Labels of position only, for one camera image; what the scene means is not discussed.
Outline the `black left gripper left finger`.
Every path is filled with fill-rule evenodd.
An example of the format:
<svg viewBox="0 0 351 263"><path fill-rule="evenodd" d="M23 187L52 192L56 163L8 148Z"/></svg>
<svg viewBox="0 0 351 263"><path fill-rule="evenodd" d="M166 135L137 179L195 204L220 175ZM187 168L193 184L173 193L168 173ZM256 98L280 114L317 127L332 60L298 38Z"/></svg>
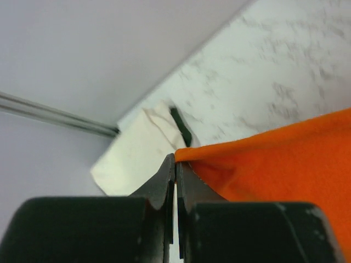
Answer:
<svg viewBox="0 0 351 263"><path fill-rule="evenodd" d="M15 212L1 262L168 262L174 155L129 196L36 197Z"/></svg>

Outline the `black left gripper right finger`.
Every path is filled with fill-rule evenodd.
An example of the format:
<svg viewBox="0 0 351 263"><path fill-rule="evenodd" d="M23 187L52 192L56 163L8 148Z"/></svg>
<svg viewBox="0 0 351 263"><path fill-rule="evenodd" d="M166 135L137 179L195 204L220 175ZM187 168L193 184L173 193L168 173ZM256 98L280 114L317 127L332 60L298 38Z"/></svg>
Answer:
<svg viewBox="0 0 351 263"><path fill-rule="evenodd" d="M230 202L175 167L185 262L345 262L323 211L306 202Z"/></svg>

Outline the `orange t shirt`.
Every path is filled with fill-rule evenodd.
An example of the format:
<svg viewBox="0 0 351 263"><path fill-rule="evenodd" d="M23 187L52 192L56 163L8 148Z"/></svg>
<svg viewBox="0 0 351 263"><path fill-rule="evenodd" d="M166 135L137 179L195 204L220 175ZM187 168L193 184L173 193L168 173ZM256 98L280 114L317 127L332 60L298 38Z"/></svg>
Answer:
<svg viewBox="0 0 351 263"><path fill-rule="evenodd" d="M350 109L255 136L175 152L229 201L307 201L350 259Z"/></svg>

